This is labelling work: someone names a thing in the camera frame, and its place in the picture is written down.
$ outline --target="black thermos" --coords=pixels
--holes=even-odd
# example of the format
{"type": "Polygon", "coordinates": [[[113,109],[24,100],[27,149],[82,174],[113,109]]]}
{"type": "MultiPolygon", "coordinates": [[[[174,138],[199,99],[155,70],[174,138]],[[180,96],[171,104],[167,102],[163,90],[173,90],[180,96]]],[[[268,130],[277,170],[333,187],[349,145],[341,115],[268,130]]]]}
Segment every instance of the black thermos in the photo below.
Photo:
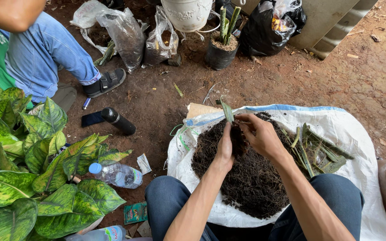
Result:
{"type": "Polygon", "coordinates": [[[111,107],[105,107],[101,111],[101,116],[111,125],[115,126],[117,129],[121,130],[125,135],[133,135],[136,131],[136,127],[130,123],[126,118],[121,116],[115,109],[111,107]]]}

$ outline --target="jeans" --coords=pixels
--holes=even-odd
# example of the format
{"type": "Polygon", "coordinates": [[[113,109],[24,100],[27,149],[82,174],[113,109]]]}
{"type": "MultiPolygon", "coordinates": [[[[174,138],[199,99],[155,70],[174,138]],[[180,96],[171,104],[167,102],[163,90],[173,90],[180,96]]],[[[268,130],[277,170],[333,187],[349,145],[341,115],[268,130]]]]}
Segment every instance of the jeans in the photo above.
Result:
{"type": "Polygon", "coordinates": [[[9,39],[7,72],[26,96],[32,94],[32,102],[45,102],[47,96],[54,96],[59,64],[81,85],[91,85],[101,77],[90,55],[61,23],[45,12],[26,32],[0,31],[9,39]]]}
{"type": "MultiPolygon", "coordinates": [[[[361,211],[364,205],[361,191],[350,180],[336,174],[320,174],[311,178],[310,184],[359,241],[361,211]]],[[[189,197],[189,190],[173,177],[155,178],[147,186],[145,199],[153,241],[164,239],[166,231],[189,197]]],[[[200,240],[218,241],[208,226],[205,226],[200,240]]],[[[276,220],[268,240],[306,241],[291,205],[276,220]]]]}

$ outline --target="hand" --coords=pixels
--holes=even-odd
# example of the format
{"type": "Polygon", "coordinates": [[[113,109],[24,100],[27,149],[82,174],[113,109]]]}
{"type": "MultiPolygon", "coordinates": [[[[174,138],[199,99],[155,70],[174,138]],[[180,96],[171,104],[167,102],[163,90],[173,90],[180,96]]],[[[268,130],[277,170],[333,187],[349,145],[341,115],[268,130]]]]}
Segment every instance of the hand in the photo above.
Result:
{"type": "Polygon", "coordinates": [[[290,155],[282,145],[271,123],[256,117],[254,114],[238,114],[235,115],[235,119],[237,119],[235,123],[242,129],[250,145],[258,154],[271,161],[281,160],[287,154],[290,155]]]}
{"type": "Polygon", "coordinates": [[[232,124],[226,123],[222,138],[218,142],[217,154],[214,157],[214,162],[219,164],[224,171],[229,172],[232,169],[235,157],[232,155],[232,141],[230,140],[230,129],[232,124]]]}

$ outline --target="sandal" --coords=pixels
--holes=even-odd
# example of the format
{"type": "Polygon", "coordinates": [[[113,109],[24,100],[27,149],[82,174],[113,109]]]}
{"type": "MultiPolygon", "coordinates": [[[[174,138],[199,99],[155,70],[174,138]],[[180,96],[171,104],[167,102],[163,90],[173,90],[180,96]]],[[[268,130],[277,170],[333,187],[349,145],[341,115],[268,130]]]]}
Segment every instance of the sandal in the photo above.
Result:
{"type": "Polygon", "coordinates": [[[102,77],[91,85],[83,85],[83,90],[89,98],[96,98],[103,95],[115,87],[121,85],[126,78],[124,69],[116,68],[101,74],[102,77]]]}

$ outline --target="water bottle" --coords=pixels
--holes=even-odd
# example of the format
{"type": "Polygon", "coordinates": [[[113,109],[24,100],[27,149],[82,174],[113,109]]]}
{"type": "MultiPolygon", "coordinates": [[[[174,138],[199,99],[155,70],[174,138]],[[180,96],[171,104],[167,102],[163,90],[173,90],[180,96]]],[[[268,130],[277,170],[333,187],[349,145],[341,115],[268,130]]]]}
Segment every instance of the water bottle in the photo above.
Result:
{"type": "Polygon", "coordinates": [[[121,225],[89,231],[83,235],[73,234],[66,241],[121,241],[126,240],[126,230],[121,225]]]}
{"type": "Polygon", "coordinates": [[[101,117],[117,129],[121,130],[125,135],[133,135],[136,132],[136,127],[111,107],[105,107],[101,111],[101,117]]]}
{"type": "Polygon", "coordinates": [[[95,178],[118,187],[135,189],[142,184],[142,173],[128,165],[116,162],[113,164],[92,163],[89,172],[95,178]]]}

